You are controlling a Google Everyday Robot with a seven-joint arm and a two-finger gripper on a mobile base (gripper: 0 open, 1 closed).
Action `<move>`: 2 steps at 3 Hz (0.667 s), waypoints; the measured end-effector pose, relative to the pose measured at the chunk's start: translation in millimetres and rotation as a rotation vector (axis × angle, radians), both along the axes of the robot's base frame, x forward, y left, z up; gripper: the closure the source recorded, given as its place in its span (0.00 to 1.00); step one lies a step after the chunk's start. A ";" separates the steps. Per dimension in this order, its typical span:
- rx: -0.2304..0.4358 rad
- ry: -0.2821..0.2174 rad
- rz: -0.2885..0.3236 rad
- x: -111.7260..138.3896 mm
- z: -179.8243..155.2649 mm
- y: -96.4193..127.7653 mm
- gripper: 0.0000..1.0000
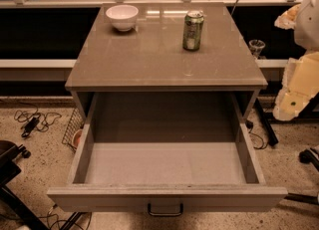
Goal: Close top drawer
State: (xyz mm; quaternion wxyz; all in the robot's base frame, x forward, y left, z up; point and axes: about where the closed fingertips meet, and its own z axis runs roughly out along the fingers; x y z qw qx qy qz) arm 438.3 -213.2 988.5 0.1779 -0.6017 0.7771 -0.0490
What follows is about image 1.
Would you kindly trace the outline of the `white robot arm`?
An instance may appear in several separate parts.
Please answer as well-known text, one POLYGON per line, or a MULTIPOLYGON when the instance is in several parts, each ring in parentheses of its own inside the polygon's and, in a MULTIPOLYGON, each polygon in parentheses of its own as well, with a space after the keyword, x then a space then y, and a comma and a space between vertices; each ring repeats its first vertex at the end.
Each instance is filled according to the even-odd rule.
POLYGON ((275 99, 273 116, 289 121, 319 93, 319 0, 303 0, 279 16, 275 26, 293 28, 295 43, 306 50, 298 60, 288 60, 275 99))

